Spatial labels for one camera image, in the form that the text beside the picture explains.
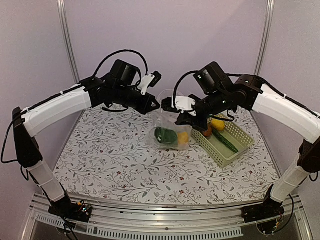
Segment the brown potato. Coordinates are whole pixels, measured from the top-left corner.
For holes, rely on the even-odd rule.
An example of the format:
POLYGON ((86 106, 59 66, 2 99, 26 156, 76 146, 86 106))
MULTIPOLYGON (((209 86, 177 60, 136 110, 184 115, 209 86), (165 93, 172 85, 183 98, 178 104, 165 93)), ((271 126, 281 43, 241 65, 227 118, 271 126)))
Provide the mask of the brown potato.
POLYGON ((207 130, 202 132, 202 135, 206 138, 209 138, 212 135, 212 127, 208 126, 207 130))

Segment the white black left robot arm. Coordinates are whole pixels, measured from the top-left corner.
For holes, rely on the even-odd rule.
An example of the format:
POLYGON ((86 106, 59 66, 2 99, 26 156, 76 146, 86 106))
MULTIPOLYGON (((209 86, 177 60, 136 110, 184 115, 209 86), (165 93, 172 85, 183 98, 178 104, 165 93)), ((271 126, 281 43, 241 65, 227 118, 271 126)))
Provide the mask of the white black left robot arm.
POLYGON ((88 77, 32 107, 17 107, 12 112, 17 162, 28 170, 63 217, 70 217, 74 213, 74 205, 69 202, 67 193, 44 162, 36 135, 74 113, 102 104, 107 108, 112 104, 132 108, 142 115, 159 109, 160 104, 147 89, 154 87, 162 75, 158 71, 146 73, 138 85, 133 86, 136 73, 137 67, 116 60, 111 71, 102 78, 95 75, 88 77))

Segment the green white bok choy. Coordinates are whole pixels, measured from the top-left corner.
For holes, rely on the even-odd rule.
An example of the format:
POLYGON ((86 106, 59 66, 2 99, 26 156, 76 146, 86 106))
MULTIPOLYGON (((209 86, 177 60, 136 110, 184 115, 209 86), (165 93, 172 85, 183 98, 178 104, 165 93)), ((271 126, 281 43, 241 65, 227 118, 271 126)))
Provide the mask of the green white bok choy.
POLYGON ((178 143, 177 133, 168 128, 156 127, 154 136, 160 144, 175 145, 178 143))

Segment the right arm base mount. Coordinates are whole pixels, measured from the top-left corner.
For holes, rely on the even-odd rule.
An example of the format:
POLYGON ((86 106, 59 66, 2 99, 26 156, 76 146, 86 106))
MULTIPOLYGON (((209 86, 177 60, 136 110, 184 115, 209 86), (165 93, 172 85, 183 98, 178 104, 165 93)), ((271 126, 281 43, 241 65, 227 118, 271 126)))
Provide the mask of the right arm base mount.
POLYGON ((258 231, 264 235, 271 235, 276 232, 284 213, 283 205, 270 199, 241 209, 241 217, 244 222, 255 222, 258 231))

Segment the yellow round lemon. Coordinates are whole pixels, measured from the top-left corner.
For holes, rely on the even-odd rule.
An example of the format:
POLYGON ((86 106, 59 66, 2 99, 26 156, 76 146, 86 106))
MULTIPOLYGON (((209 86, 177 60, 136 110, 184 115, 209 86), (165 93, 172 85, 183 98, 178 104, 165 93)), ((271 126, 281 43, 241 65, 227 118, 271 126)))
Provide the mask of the yellow round lemon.
POLYGON ((189 135, 186 131, 177 133, 177 143, 179 146, 187 145, 189 143, 189 135))

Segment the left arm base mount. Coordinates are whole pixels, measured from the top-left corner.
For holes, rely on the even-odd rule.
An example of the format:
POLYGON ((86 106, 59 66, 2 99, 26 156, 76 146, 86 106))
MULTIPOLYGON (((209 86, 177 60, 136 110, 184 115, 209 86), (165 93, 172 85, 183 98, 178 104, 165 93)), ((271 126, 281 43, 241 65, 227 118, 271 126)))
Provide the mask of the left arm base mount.
POLYGON ((48 212, 62 219, 88 223, 92 210, 90 203, 85 203, 83 200, 74 203, 68 197, 64 197, 56 202, 51 202, 48 212))

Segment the clear zip top bag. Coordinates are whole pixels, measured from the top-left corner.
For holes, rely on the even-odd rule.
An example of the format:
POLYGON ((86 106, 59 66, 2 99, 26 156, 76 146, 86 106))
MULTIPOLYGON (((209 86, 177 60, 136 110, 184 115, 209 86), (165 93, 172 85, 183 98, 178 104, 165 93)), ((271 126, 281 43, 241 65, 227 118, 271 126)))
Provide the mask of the clear zip top bag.
POLYGON ((176 125, 178 116, 178 113, 164 111, 162 108, 151 112, 152 125, 146 142, 158 149, 188 149, 192 127, 176 125))

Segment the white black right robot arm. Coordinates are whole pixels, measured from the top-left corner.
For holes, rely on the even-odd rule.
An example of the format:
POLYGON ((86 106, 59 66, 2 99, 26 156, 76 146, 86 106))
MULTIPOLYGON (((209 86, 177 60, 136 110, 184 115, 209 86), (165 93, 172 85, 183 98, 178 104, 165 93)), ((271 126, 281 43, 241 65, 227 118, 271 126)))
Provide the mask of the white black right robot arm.
POLYGON ((206 97, 177 96, 176 86, 171 106, 180 113, 177 125, 190 125, 198 131, 205 131, 209 117, 229 110, 235 112, 241 107, 266 115, 303 137, 296 159, 269 187, 258 208, 262 218, 269 218, 307 177, 320 171, 320 115, 281 93, 260 76, 237 74, 237 81, 232 82, 232 74, 225 73, 215 61, 201 70, 185 73, 178 82, 189 74, 193 75, 206 97))

